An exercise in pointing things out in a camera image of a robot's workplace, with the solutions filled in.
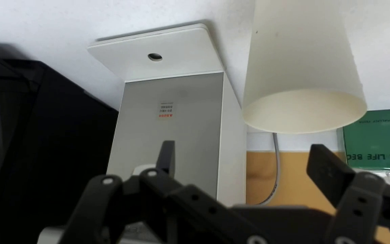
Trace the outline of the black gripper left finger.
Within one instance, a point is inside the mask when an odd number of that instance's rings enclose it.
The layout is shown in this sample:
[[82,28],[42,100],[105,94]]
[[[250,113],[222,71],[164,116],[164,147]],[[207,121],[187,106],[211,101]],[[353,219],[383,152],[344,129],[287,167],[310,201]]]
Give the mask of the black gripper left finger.
[[193,185],[173,178],[176,144],[165,142],[153,167],[122,181],[92,178],[58,244],[118,244],[128,226],[142,223],[164,244],[268,244],[254,224]]

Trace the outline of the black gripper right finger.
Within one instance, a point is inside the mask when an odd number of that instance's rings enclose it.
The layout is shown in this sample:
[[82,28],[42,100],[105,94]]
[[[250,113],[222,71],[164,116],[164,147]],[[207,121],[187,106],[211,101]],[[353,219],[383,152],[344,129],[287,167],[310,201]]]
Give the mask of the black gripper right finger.
[[307,177],[336,209],[325,244],[375,244],[376,230],[390,231],[390,185],[371,173],[355,173],[322,144],[310,148]]

